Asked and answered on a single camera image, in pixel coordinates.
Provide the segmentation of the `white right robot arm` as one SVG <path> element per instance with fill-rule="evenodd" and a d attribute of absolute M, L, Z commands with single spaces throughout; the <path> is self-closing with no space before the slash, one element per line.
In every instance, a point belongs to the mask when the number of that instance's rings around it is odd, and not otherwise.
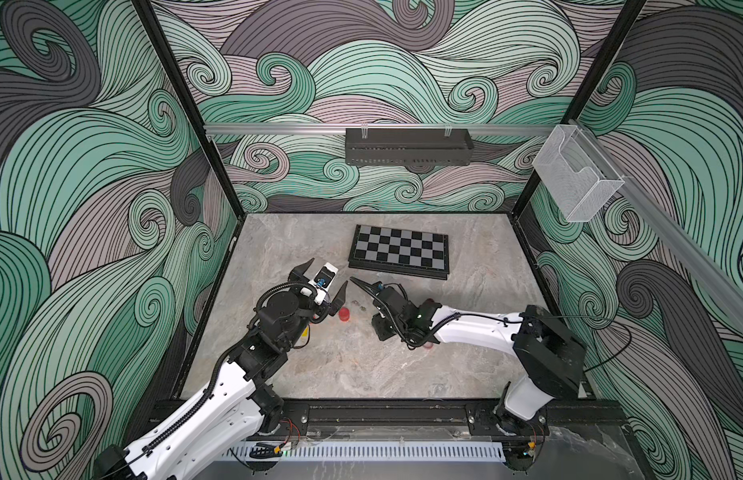
<path fill-rule="evenodd" d="M 379 310 L 373 328 L 381 341 L 397 336 L 411 349 L 459 343 L 517 358 L 523 375 L 503 391 L 499 415 L 531 421 L 553 400 L 579 399 L 587 348 L 559 316 L 536 305 L 509 314 L 459 310 L 431 299 L 417 305 L 395 286 L 350 281 L 373 298 Z"/>

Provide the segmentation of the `red paint jar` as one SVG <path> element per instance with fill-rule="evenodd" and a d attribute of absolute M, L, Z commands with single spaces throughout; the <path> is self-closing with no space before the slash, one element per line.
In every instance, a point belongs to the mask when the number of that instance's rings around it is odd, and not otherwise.
<path fill-rule="evenodd" d="M 346 307 L 340 308 L 339 312 L 337 312 L 337 315 L 341 322 L 349 322 L 350 320 L 350 311 Z"/>

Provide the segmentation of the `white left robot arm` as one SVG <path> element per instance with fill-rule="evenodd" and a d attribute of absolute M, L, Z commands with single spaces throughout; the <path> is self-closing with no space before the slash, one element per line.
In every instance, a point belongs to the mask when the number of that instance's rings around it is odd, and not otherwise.
<path fill-rule="evenodd" d="M 310 266 L 296 266 L 287 282 L 259 297 L 247 332 L 217 358 L 199 392 L 131 444 L 101 453 L 96 478 L 192 479 L 238 442 L 289 430 L 284 401 L 268 382 L 291 350 L 305 346 L 309 325 L 335 316 L 345 302 L 344 288 L 329 293 L 337 268 L 327 263 L 308 277 Z"/>

